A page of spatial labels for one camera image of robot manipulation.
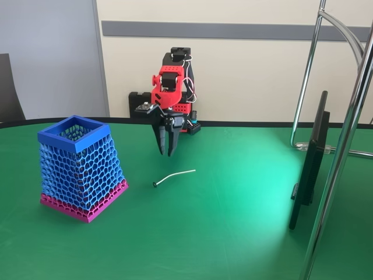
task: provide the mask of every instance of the blue square rim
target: blue square rim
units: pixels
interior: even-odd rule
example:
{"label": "blue square rim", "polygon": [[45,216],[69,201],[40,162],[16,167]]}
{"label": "blue square rim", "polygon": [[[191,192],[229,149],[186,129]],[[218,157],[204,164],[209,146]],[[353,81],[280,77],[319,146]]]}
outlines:
{"label": "blue square rim", "polygon": [[[60,136],[60,133],[74,125],[79,125],[91,131],[76,141]],[[69,118],[39,131],[37,133],[37,139],[41,144],[53,146],[71,153],[79,153],[108,134],[110,134],[108,124],[90,120],[89,118],[79,117],[78,115],[72,115]]]}

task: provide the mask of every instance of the black chair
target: black chair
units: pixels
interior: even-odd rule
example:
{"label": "black chair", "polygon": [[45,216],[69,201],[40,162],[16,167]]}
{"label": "black chair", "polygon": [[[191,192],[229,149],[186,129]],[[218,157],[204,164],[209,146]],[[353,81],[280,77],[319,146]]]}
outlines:
{"label": "black chair", "polygon": [[0,54],[0,123],[25,120],[14,86],[9,54]]}

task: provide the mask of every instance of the gray wall stripe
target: gray wall stripe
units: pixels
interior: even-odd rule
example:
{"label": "gray wall stripe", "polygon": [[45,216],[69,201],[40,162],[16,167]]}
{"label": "gray wall stripe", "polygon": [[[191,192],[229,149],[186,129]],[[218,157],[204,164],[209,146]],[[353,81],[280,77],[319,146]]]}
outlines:
{"label": "gray wall stripe", "polygon": [[[174,37],[204,39],[311,40],[313,25],[126,22],[103,20],[104,36]],[[366,42],[370,27],[349,27],[356,37]],[[322,26],[322,41],[345,41],[334,26]]]}

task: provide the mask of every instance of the pink base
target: pink base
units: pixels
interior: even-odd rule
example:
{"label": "pink base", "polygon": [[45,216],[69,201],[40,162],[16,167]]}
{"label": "pink base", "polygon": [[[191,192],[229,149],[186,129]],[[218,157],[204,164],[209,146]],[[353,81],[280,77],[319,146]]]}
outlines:
{"label": "pink base", "polygon": [[119,197],[127,188],[128,184],[126,180],[121,181],[113,190],[110,191],[110,193],[105,196],[105,198],[102,198],[100,202],[93,205],[89,211],[78,208],[70,203],[62,202],[59,199],[45,194],[41,194],[40,203],[73,218],[89,223],[101,212],[103,212],[103,210],[105,210],[105,208],[108,207],[115,199],[117,199],[117,197]]}

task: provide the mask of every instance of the blue honeycomb vase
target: blue honeycomb vase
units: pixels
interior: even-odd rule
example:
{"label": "blue honeycomb vase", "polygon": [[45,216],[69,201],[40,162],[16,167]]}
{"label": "blue honeycomb vase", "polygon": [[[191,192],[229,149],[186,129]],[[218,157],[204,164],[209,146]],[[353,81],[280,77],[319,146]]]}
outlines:
{"label": "blue honeycomb vase", "polygon": [[128,188],[108,124],[73,115],[37,137],[42,204],[89,223]]}

